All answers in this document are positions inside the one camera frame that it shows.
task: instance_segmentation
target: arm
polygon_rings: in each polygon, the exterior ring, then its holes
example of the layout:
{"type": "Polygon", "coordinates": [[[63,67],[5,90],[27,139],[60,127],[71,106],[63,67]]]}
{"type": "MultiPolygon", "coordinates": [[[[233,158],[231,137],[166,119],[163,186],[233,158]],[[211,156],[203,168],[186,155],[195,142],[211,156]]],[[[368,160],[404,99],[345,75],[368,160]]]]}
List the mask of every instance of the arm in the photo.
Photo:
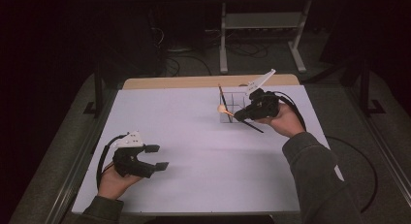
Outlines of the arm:
{"type": "Polygon", "coordinates": [[[277,117],[257,122],[290,138],[283,153],[295,180],[302,223],[362,223],[347,182],[341,181],[334,170],[336,156],[303,130],[290,107],[280,104],[279,108],[277,117]]]}
{"type": "Polygon", "coordinates": [[[117,199],[127,190],[127,188],[141,179],[142,178],[138,176],[122,177],[117,173],[112,163],[110,163],[106,166],[103,173],[97,196],[94,197],[91,205],[75,223],[118,223],[124,204],[117,199]]]}

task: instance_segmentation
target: sleeve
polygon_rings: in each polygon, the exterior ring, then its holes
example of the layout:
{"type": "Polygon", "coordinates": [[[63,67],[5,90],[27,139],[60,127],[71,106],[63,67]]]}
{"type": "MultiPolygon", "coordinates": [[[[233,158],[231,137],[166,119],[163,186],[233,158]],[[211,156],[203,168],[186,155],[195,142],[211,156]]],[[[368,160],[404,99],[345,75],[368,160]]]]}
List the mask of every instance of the sleeve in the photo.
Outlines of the sleeve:
{"type": "Polygon", "coordinates": [[[335,154],[306,132],[285,143],[283,153],[295,180],[303,224],[363,223],[347,182],[335,172],[335,154]]]}
{"type": "Polygon", "coordinates": [[[124,203],[104,197],[94,197],[91,205],[75,221],[75,224],[112,224],[118,223],[124,203]]]}

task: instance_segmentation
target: white tabletop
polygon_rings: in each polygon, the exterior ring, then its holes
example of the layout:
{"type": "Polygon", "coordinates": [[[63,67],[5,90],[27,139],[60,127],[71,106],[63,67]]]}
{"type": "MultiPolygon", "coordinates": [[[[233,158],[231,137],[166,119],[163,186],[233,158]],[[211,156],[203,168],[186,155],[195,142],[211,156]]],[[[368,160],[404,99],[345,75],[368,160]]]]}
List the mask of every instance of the white tabletop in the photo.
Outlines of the white tabletop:
{"type": "MultiPolygon", "coordinates": [[[[297,104],[307,130],[328,146],[302,85],[265,86],[297,104]]],[[[245,87],[223,87],[244,92],[245,87]]],[[[145,215],[270,213],[298,211],[294,180],[281,147],[287,138],[267,125],[221,123],[218,87],[120,90],[84,178],[73,212],[83,212],[97,193],[96,168],[111,139],[139,130],[160,151],[139,154],[143,162],[170,162],[129,188],[123,212],[145,215]]],[[[106,165],[114,149],[109,151],[106,165]]]]}

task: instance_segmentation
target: dark background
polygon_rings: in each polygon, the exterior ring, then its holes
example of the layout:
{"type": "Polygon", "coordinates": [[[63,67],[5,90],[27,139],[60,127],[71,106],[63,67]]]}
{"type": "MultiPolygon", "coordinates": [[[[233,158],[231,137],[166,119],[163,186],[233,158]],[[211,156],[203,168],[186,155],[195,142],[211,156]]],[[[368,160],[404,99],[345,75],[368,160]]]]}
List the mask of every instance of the dark background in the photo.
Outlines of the dark background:
{"type": "MultiPolygon", "coordinates": [[[[196,46],[202,45],[205,28],[219,28],[220,5],[215,3],[163,4],[147,18],[148,5],[108,7],[80,1],[0,0],[2,223],[13,214],[79,88],[98,63],[113,87],[130,77],[155,77],[161,73],[163,54],[153,44],[149,22],[196,46]]],[[[240,3],[232,7],[265,8],[240,3]]],[[[316,0],[305,30],[332,33],[324,61],[339,63],[366,52],[372,70],[411,113],[408,7],[409,0],[316,0]]]]}

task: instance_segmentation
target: human hand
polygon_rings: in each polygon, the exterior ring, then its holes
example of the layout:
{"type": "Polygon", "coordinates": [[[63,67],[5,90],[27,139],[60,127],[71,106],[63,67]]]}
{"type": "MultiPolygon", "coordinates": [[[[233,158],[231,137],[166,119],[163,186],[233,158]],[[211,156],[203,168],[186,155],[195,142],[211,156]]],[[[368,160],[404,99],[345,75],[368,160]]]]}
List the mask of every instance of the human hand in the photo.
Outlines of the human hand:
{"type": "Polygon", "coordinates": [[[278,134],[292,138],[304,132],[304,128],[294,111],[286,104],[278,104],[279,112],[276,117],[266,117],[254,121],[271,126],[278,134]]]}
{"type": "Polygon", "coordinates": [[[121,195],[123,195],[127,188],[137,183],[141,179],[142,177],[139,176],[121,176],[115,170],[114,164],[111,162],[104,169],[97,196],[116,200],[121,195]]]}

